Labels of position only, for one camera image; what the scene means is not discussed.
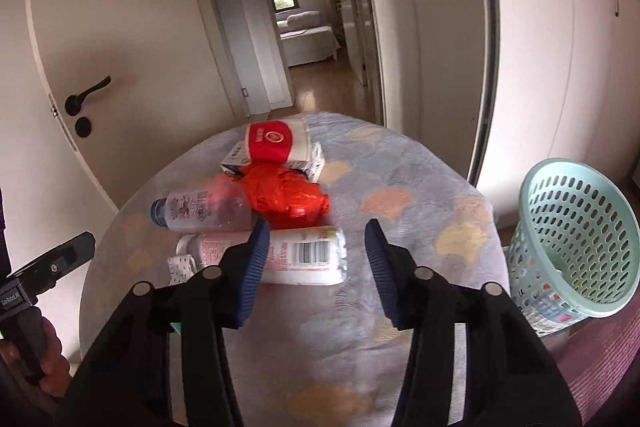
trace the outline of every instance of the floral tablecloth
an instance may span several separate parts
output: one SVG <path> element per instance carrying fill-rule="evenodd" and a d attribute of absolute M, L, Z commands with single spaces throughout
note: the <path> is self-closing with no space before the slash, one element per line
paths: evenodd
<path fill-rule="evenodd" d="M 385 318 L 364 251 L 364 227 L 378 218 L 389 242 L 449 282 L 479 288 L 508 275 L 492 211 L 464 179 L 421 144 L 385 128 L 331 113 L 304 116 L 326 165 L 319 183 L 331 198 L 329 222 L 348 248 L 347 280 L 332 287 L 263 284 L 244 328 L 225 330 L 229 365 L 248 427 L 387 427 L 391 424 L 411 331 Z M 167 258 L 180 234 L 149 218 L 171 190 L 205 184 L 244 136 L 211 137 L 149 180 L 98 244 L 80 309 L 86 352 L 129 289 L 169 284 Z M 464 329 L 456 330 L 464 347 Z M 186 423 L 178 335 L 171 335 L 174 418 Z M 465 364 L 456 356 L 450 421 L 462 415 Z"/>

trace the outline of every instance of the wooden floor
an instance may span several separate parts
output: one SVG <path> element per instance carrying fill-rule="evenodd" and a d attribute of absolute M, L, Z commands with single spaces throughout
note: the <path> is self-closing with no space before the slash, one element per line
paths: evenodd
<path fill-rule="evenodd" d="M 289 68 L 293 83 L 292 107 L 274 109 L 268 120 L 284 118 L 299 112 L 339 112 L 353 118 L 375 122 L 373 96 L 353 73 L 346 52 L 338 52 L 338 60 L 302 64 Z"/>

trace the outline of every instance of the white wardrobe door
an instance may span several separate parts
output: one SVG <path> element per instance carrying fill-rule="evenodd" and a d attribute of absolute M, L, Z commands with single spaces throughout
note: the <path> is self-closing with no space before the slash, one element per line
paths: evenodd
<path fill-rule="evenodd" d="M 611 0 L 574 0 L 569 84 L 550 156 L 585 161 L 609 78 Z"/>
<path fill-rule="evenodd" d="M 478 189 L 517 212 L 527 171 L 547 158 L 569 76 L 572 0 L 499 0 L 498 84 Z"/>
<path fill-rule="evenodd" d="M 640 152 L 640 0 L 609 0 L 609 11 L 613 14 L 609 82 L 586 162 L 619 181 L 629 174 Z"/>

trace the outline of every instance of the black door handle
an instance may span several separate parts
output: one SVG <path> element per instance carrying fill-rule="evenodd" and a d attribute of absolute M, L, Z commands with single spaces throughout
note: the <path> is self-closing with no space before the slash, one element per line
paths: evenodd
<path fill-rule="evenodd" d="M 616 17 L 620 17 L 620 0 L 616 0 Z"/>
<path fill-rule="evenodd" d="M 90 87 L 86 91 L 83 91 L 80 94 L 72 94 L 65 102 L 65 111 L 69 116 L 75 116 L 82 109 L 82 104 L 84 103 L 84 99 L 88 97 L 92 92 L 97 91 L 98 89 L 102 89 L 103 87 L 107 87 L 111 84 L 111 77 L 107 76 L 103 81 L 98 82 L 95 86 Z"/>

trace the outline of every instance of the red label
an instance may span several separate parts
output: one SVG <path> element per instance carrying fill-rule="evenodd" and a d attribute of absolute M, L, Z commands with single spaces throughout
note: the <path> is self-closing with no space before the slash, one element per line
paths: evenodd
<path fill-rule="evenodd" d="M 289 160 L 293 135 L 289 126 L 278 120 L 252 123 L 246 145 L 252 162 L 285 163 Z"/>

